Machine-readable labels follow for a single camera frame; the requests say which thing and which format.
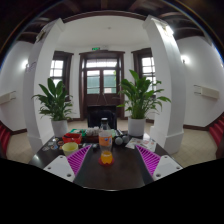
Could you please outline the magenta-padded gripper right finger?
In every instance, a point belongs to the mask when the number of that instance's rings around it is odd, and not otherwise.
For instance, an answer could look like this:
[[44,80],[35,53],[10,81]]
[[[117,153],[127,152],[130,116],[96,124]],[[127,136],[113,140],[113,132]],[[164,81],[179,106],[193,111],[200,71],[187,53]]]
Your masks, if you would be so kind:
[[144,165],[154,181],[182,169],[182,166],[169,155],[159,156],[139,145],[136,145],[135,148],[140,153]]

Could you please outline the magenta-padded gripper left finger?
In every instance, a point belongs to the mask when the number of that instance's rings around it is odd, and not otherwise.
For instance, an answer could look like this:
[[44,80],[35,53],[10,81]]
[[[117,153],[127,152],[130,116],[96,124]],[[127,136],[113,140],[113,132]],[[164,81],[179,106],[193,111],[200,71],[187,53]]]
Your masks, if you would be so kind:
[[92,145],[89,144],[76,152],[73,152],[69,156],[59,155],[49,163],[44,170],[67,181],[73,182],[91,148]]

